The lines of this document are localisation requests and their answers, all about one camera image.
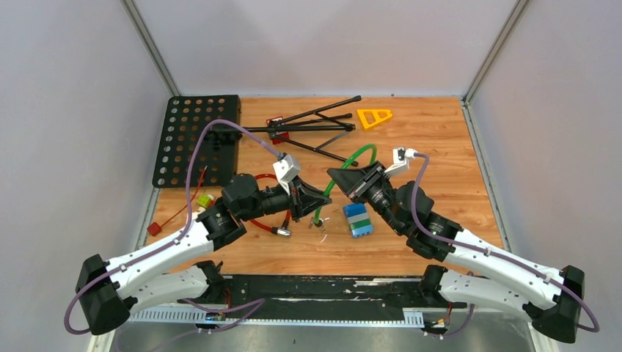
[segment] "red cable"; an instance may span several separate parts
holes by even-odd
[[[271,178],[272,180],[277,180],[277,176],[273,174],[258,174],[255,176],[256,180],[261,180],[262,178]],[[285,214],[285,220],[283,222],[289,222],[290,218],[291,218],[291,212],[288,210],[288,212]],[[262,224],[255,219],[250,219],[249,221],[251,222],[251,224],[255,225],[256,227],[259,227],[262,230],[272,233],[272,227]]]
[[[203,169],[203,172],[201,172],[201,177],[199,177],[199,184],[197,184],[197,189],[194,190],[194,194],[192,194],[192,198],[190,199],[191,201],[194,200],[194,198],[197,196],[197,193],[199,193],[199,189],[201,188],[201,184],[203,183],[203,177],[205,176],[205,171],[208,168],[205,167]],[[179,215],[182,211],[184,211],[186,208],[188,207],[188,205],[184,205],[183,208],[181,208],[177,213],[175,213],[175,215],[171,216],[168,220],[166,220],[165,222],[162,223],[162,225],[160,225],[160,228],[166,226],[169,222],[171,222],[171,220],[173,220],[177,215]]]

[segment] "green tube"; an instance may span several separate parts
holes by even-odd
[[[366,144],[363,147],[361,147],[361,149],[357,150],[356,152],[354,152],[354,154],[352,154],[352,156],[350,158],[348,158],[348,160],[345,161],[345,163],[343,163],[343,165],[341,166],[342,169],[347,169],[350,165],[352,165],[352,163],[358,159],[358,157],[361,156],[361,154],[363,154],[364,152],[366,152],[367,150],[371,149],[371,158],[370,158],[370,164],[373,164],[374,161],[376,161],[376,145],[375,144]],[[334,187],[334,181],[331,180],[331,182],[329,183],[329,185],[326,187],[326,189],[324,190],[324,196],[328,197],[330,195],[330,192],[332,190],[332,188]],[[320,221],[320,212],[322,211],[322,208],[318,208],[315,211],[315,216],[313,217],[313,222],[315,224],[317,224]]]

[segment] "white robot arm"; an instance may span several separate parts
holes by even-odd
[[[121,257],[104,261],[96,254],[86,259],[76,292],[82,292],[78,299],[90,332],[104,334],[123,324],[130,314],[158,304],[219,295],[224,278],[220,265],[211,261],[180,273],[163,273],[231,244],[246,233],[242,221],[285,210],[298,221],[330,204],[322,191],[298,177],[300,166],[291,155],[283,155],[274,168],[276,187],[260,190],[252,175],[236,175],[223,188],[222,197],[204,212],[195,213],[185,229]]]
[[[348,198],[369,203],[395,233],[405,235],[406,245],[418,255],[486,277],[463,276],[430,265],[422,280],[423,292],[439,300],[496,308],[532,321],[535,329],[551,338],[574,342],[581,312],[576,297],[583,296],[583,271],[530,262],[434,213],[434,201],[418,186],[422,172],[417,181],[393,188],[389,178],[406,171],[409,159],[419,155],[399,147],[393,150],[394,164],[387,168],[375,162],[361,169],[329,169],[328,173]]]

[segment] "black pegboard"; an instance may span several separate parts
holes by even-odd
[[[215,119],[239,124],[240,112],[238,95],[170,98],[158,146],[158,159],[153,171],[153,186],[184,187],[190,157],[203,128]],[[198,184],[204,167],[208,168],[203,180],[204,186],[225,186],[235,175],[237,165],[237,138],[229,135],[217,139],[210,133],[197,154],[190,186]]]

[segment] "black tripod stand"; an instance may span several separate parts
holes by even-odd
[[[343,100],[338,103],[323,106],[318,109],[306,111],[306,112],[303,112],[302,114],[297,114],[291,117],[286,117],[279,121],[270,121],[270,123],[266,127],[245,127],[245,129],[247,129],[250,132],[266,132],[268,134],[268,137],[272,140],[278,139],[280,141],[296,145],[297,147],[304,148],[306,150],[311,150],[312,152],[328,156],[329,158],[337,159],[339,161],[345,161],[346,159],[344,157],[326,152],[322,148],[324,148],[325,146],[331,144],[332,142],[338,140],[339,138],[345,136],[346,134],[356,129],[356,126],[354,124],[341,121],[344,119],[352,118],[352,114],[348,113],[348,114],[337,115],[333,117],[327,117],[321,112],[336,108],[338,106],[343,106],[348,103],[353,103],[355,101],[360,101],[360,100],[361,100],[361,96],[357,95],[356,97]],[[307,117],[311,115],[315,115],[319,117],[319,119],[292,122],[294,120],[299,120],[302,117]],[[290,138],[284,137],[279,134],[282,132],[304,132],[304,131],[307,131],[307,132],[342,131],[342,132],[337,134],[335,137],[329,139],[328,141],[318,145],[317,147],[311,147],[309,145],[294,141]],[[226,125],[214,126],[214,132],[216,133],[217,138],[220,135],[220,137],[224,137],[226,139],[226,136],[223,136],[221,133],[223,133],[224,135],[234,133],[236,137],[238,138],[241,137],[240,132],[238,130],[231,128],[229,126],[226,126]],[[354,161],[352,165],[357,166],[358,163]]]

